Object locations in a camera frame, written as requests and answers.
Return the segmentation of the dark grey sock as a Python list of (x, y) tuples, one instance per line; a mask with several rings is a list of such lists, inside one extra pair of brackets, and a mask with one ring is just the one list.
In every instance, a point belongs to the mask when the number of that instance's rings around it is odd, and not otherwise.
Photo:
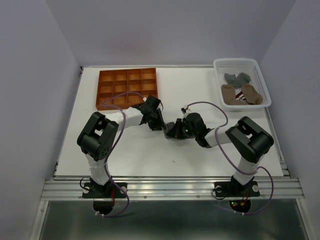
[(175, 139), (176, 138), (176, 124), (174, 122), (165, 123), (163, 126), (163, 133), (167, 139)]

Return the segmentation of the grey sock pair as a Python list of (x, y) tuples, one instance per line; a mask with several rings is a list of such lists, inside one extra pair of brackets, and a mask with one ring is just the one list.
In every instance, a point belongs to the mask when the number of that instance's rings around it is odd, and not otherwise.
[(225, 73), (224, 79), (228, 85), (233, 86), (235, 89), (240, 89), (242, 85), (251, 82), (251, 77), (244, 72), (241, 72), (238, 75)]

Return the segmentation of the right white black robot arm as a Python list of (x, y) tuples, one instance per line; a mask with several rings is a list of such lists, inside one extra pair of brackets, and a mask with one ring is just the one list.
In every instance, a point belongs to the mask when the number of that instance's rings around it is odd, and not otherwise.
[(274, 145), (273, 137), (255, 123), (251, 118), (244, 116), (229, 128), (208, 128), (198, 113), (190, 113), (176, 122), (169, 122), (162, 127), (168, 139), (195, 139), (202, 148), (219, 147), (224, 144), (233, 144), (240, 154), (238, 165), (229, 161), (235, 173), (230, 181), (216, 183), (215, 195), (221, 199), (225, 197), (241, 197), (244, 194), (260, 195), (254, 190), (253, 181), (261, 159)]

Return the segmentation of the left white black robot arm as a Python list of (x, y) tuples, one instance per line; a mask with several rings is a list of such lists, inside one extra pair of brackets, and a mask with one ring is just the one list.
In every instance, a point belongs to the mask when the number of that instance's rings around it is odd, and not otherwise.
[(127, 109), (118, 106), (118, 112), (94, 112), (77, 138), (77, 145), (86, 156), (90, 169), (90, 182), (82, 187), (85, 196), (109, 197), (115, 185), (106, 173), (107, 160), (120, 141), (124, 130), (147, 124), (152, 131), (164, 125), (160, 110), (161, 100), (149, 95), (142, 103)]

